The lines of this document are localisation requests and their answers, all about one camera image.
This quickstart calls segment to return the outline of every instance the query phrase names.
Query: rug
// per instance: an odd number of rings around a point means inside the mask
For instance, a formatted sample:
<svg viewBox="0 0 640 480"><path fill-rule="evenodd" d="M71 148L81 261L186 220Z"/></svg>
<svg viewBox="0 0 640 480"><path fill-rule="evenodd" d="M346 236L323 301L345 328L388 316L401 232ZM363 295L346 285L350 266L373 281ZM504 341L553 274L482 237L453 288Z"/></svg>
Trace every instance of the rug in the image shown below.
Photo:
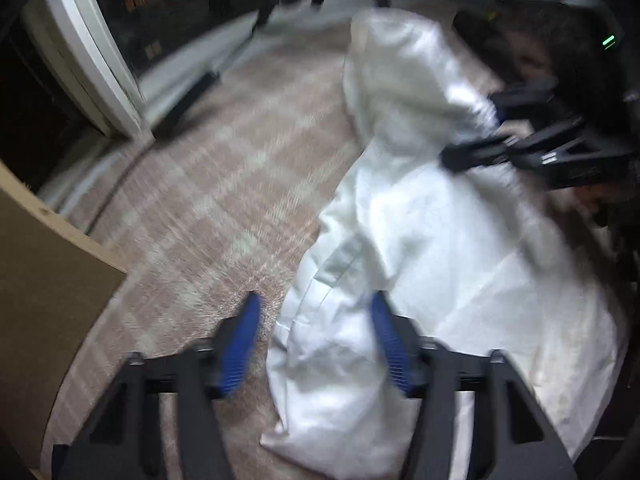
<svg viewBox="0 0 640 480"><path fill-rule="evenodd" d="M447 0L411 9L439 21L467 78L482 92L495 77L450 31ZM88 334L60 388L41 466L56 443L71 443L131 351L180 350L232 314L245 292L263 298L257 349L240 389L216 413L239 480L318 475L260 447L276 414L265 372L268 337L298 263L318 232L317 214L360 155L344 110L342 65L349 23L300 34L228 72L187 113L174 142L133 171L92 237L129 275ZM137 146L98 179L72 214L86 225ZM173 396L162 396L166 460L180 478Z"/></svg>

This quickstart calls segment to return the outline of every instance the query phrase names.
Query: black cable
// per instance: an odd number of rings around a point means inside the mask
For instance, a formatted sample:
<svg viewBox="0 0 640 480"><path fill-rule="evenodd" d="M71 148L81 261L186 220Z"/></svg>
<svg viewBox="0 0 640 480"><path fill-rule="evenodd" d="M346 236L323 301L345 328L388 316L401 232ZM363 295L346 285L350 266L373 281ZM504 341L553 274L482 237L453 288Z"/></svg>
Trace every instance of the black cable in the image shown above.
<svg viewBox="0 0 640 480"><path fill-rule="evenodd" d="M120 189L120 187L124 184L124 181L126 181L127 177L129 177L129 175L133 172L133 170L136 169L136 166L140 163L140 161L145 157L145 155L147 153L149 153L151 151L151 149L156 145L156 140L153 139L151 140L151 142L149 142L148 146L145 146L134 158L133 160L129 163L129 165L127 166L127 168L124 170L124 172L118 177L118 179L116 180L115 184L113 184L113 186L111 187L110 192L108 193L108 195L105 197L105 199L102 201L102 204L100 205L100 209L98 209L98 212L95 214L94 219L91 220L91 223L89 224L89 227L87 227L87 229L84 231L84 234L86 234L87 236L91 236L91 233L94 231L95 226L97 225L98 221L100 220L100 218L102 217L105 209L107 209L107 206L111 203L111 201L113 200L113 197L116 195L116 192Z"/></svg>
<svg viewBox="0 0 640 480"><path fill-rule="evenodd" d="M245 50L245 48L250 44L251 40L254 38L254 30L252 30L251 34L244 38L241 43L236 46L231 53L220 63L220 65L215 70L209 70L199 78L194 85L190 88L190 90L174 105L174 107L169 110L167 115L160 121L158 126L153 129L154 138L145 146L129 163L124 172L119 176L116 182L111 187L110 192L102 201L100 208L95 214L94 218L91 220L91 223L84 231L84 234L90 236L94 231L97 223L100 221L100 218L104 214L104 211L107 209L113 197L116 195L118 190L123 186L124 182L131 175L133 170L136 169L137 165L140 161L147 155L151 149L156 145L158 140L162 140L163 142L169 141L172 139L175 133L175 127L177 126L180 119L186 113L186 111L194 104L194 102L199 99L204 92L206 92L211 86L218 83L220 81L221 74L228 70L233 62L240 56L240 54Z"/></svg>

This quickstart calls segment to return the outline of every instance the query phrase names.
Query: plaid rug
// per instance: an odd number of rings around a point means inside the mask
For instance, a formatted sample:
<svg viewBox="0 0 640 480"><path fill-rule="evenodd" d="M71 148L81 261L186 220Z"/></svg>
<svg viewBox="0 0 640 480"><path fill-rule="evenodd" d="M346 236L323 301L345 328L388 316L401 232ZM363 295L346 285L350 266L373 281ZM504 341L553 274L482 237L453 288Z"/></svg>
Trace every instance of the plaid rug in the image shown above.
<svg viewBox="0 0 640 480"><path fill-rule="evenodd" d="M434 0L421 14L442 23L466 76L481 91L491 73L453 37L456 8ZM318 212L360 154L344 110L342 65L349 23L298 35L225 74L188 112L181 135L155 147L117 192L93 238L118 254L129 275L76 356L52 410L42 453L71 443L131 351L157 356L206 336L247 290L263 300L246 379L215 404L238 479L312 479L260 447L276 415L266 380L268 336L317 232ZM71 220L87 225L139 145L80 201ZM179 478L173 396L162 399L165 451Z"/></svg>

